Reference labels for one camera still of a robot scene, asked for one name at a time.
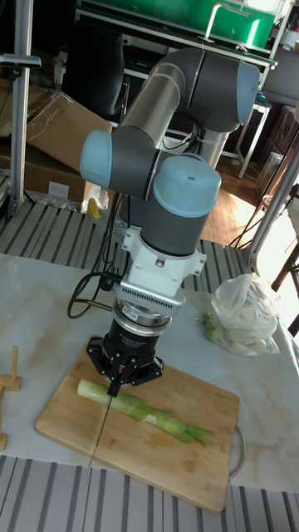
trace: light blue joint cap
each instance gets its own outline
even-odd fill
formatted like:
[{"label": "light blue joint cap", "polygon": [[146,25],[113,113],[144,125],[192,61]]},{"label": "light blue joint cap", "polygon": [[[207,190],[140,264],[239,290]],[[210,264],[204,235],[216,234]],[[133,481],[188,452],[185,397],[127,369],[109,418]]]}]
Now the light blue joint cap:
[{"label": "light blue joint cap", "polygon": [[181,218],[205,216],[217,201],[221,177],[199,155],[165,159],[154,180],[154,197]]},{"label": "light blue joint cap", "polygon": [[257,94],[259,70],[240,61],[237,74],[237,113],[240,124],[247,124]]},{"label": "light blue joint cap", "polygon": [[112,138],[109,131],[92,131],[81,153],[80,172],[83,179],[104,189],[109,188],[112,170]]}]

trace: plastic bag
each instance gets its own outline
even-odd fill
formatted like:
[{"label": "plastic bag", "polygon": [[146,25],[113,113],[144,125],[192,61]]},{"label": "plastic bag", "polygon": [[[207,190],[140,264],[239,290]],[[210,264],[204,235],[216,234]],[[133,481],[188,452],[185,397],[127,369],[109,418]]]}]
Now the plastic bag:
[{"label": "plastic bag", "polygon": [[88,195],[81,204],[81,212],[86,214],[90,199],[94,199],[98,209],[108,209],[109,195],[108,190],[102,189],[99,185],[93,185]]},{"label": "plastic bag", "polygon": [[66,198],[59,198],[58,196],[46,194],[44,192],[35,192],[34,190],[28,190],[27,193],[32,199],[32,201],[34,203],[38,203],[39,205],[47,205],[49,207],[57,207],[58,209],[80,212],[81,203],[77,201],[71,201],[70,199]]},{"label": "plastic bag", "polygon": [[208,337],[236,355],[278,353],[272,335],[277,329],[279,302],[277,293],[255,273],[224,281],[212,296],[215,312]]}]

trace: green box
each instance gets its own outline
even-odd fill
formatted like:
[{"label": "green box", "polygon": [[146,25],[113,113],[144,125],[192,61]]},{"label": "green box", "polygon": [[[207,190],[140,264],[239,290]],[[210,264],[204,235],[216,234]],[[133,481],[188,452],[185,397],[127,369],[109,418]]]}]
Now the green box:
[{"label": "green box", "polygon": [[[217,0],[105,0],[101,3],[205,33]],[[241,42],[247,48],[264,48],[275,14],[253,9],[240,2],[222,0],[222,3],[240,12],[250,13],[251,17],[243,17],[220,7],[211,34]]]}]

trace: white marble surface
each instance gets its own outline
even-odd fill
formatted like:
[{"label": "white marble surface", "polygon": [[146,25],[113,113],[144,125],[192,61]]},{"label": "white marble surface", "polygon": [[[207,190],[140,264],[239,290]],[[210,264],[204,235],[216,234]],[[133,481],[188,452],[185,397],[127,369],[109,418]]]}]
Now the white marble surface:
[{"label": "white marble surface", "polygon": [[[70,320],[66,306],[82,270],[0,254],[0,373],[9,373],[19,345],[19,392],[4,392],[3,454],[87,465],[86,457],[39,436],[34,423],[91,334],[105,334],[109,313],[92,309]],[[299,491],[299,381],[292,344],[279,328],[278,355],[236,357],[211,343],[196,318],[210,295],[184,291],[188,302],[158,343],[168,364],[223,387],[241,399],[239,422],[248,445],[232,484]],[[233,438],[236,455],[238,438]]]}]

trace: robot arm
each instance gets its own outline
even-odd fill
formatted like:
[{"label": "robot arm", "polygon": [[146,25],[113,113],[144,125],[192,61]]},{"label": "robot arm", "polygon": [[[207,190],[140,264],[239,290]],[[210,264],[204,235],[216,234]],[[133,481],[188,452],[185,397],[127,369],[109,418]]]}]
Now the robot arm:
[{"label": "robot arm", "polygon": [[[228,133],[249,119],[258,74],[226,57],[181,50],[157,64],[113,135],[94,131],[86,139],[82,176],[146,201],[142,226],[126,231],[123,249],[132,264],[115,287],[110,331],[87,348],[113,396],[123,384],[162,375],[154,347],[184,304],[182,281],[203,268],[197,242],[221,183],[213,167]],[[158,149],[180,106],[202,125],[201,155]]]}]

